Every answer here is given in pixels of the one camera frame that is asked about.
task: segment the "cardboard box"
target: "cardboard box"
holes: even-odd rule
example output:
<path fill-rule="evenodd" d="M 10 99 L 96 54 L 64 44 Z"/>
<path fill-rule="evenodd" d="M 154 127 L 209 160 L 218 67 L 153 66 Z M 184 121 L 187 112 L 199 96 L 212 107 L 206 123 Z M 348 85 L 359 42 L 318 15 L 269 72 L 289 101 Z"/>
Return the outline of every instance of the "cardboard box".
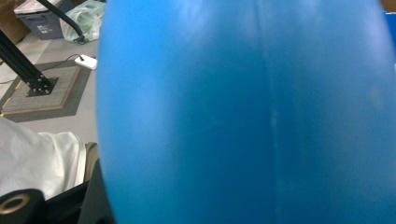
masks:
<path fill-rule="evenodd" d="M 396 12 L 396 1 L 395 0 L 381 0 L 382 7 L 387 12 Z"/>
<path fill-rule="evenodd" d="M 14 0 L 0 1 L 0 29 L 14 44 L 16 44 L 26 37 L 30 30 L 16 17 L 14 7 Z"/>

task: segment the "white adapter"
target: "white adapter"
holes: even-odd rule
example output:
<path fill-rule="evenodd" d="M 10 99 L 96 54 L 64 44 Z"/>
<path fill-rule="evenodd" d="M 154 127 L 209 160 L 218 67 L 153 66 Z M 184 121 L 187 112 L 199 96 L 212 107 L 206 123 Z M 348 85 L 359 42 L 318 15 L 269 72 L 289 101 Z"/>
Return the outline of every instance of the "white adapter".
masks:
<path fill-rule="evenodd" d="M 98 64 L 98 61 L 94 58 L 91 58 L 87 55 L 81 54 L 78 58 L 75 59 L 76 64 L 87 67 L 91 70 L 95 70 Z"/>

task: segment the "black cable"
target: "black cable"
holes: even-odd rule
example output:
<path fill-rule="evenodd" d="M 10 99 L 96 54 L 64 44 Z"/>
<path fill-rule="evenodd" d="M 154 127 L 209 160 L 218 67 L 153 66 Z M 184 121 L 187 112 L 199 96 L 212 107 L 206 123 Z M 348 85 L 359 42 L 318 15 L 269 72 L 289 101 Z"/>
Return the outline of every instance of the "black cable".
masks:
<path fill-rule="evenodd" d="M 57 66 L 59 66 L 59 65 L 61 65 L 61 64 L 63 64 L 63 63 L 65 63 L 65 62 L 67 62 L 67 60 L 69 60 L 71 57 L 73 57 L 73 56 L 78 56 L 83 62 L 84 62 L 84 59 L 81 57 L 81 55 L 79 55 L 79 54 L 73 54 L 73 55 L 70 55 L 66 60 L 64 60 L 63 62 L 61 62 L 61 63 L 57 63 L 57 64 L 55 64 L 55 65 L 53 65 L 53 66 L 51 66 L 51 67 L 48 67 L 48 68 L 45 68 L 45 69 L 43 69 L 43 70 L 39 70 L 40 72 L 44 72 L 44 71 L 47 71 L 47 70 L 50 70 L 50 69 L 52 69 L 52 68 L 54 68 L 54 67 L 57 67 Z M 15 79 L 12 79 L 12 80 L 9 80 L 9 81 L 5 81 L 5 82 L 0 82 L 0 85 L 3 85 L 3 84 L 7 84 L 7 83 L 9 83 L 9 82 L 13 82 L 13 81 L 15 81 L 15 80 L 21 80 L 20 78 L 15 78 Z"/>

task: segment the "clear plastic bag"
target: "clear plastic bag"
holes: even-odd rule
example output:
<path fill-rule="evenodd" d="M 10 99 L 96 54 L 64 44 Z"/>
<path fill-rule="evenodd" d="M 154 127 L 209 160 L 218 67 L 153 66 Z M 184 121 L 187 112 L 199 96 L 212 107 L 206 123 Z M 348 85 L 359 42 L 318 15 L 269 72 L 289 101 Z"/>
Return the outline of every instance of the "clear plastic bag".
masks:
<path fill-rule="evenodd" d="M 98 15 L 90 13 L 91 9 L 80 6 L 68 11 L 66 15 L 73 20 L 85 36 L 85 42 L 99 39 L 102 21 Z M 76 31 L 65 21 L 60 20 L 64 39 L 73 42 L 78 38 Z"/>

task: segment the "white cloth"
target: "white cloth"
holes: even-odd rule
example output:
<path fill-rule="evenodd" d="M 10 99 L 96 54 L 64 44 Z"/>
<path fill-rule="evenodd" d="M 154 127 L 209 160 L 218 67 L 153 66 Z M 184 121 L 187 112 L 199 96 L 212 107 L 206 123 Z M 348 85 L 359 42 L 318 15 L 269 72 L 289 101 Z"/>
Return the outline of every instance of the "white cloth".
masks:
<path fill-rule="evenodd" d="M 81 184 L 86 150 L 73 133 L 35 133 L 0 117 L 0 196 L 40 189 L 46 199 Z"/>

